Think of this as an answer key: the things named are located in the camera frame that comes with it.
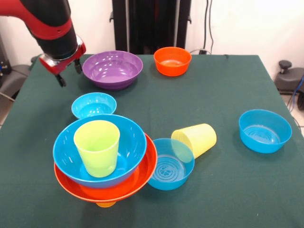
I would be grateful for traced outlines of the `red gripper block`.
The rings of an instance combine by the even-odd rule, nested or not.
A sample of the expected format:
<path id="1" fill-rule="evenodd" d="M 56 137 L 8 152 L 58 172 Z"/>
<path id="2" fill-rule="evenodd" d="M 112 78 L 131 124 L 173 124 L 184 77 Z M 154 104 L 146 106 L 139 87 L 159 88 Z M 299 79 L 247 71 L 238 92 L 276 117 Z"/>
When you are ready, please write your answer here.
<path id="1" fill-rule="evenodd" d="M 79 36 L 76 36 L 77 48 L 76 51 L 69 57 L 64 59 L 52 59 L 46 54 L 42 54 L 39 57 L 41 64 L 52 74 L 59 82 L 61 87 L 66 86 L 64 78 L 60 75 L 67 66 L 74 62 L 75 69 L 78 74 L 82 73 L 82 66 L 80 63 L 81 56 L 86 52 L 86 46 Z"/>

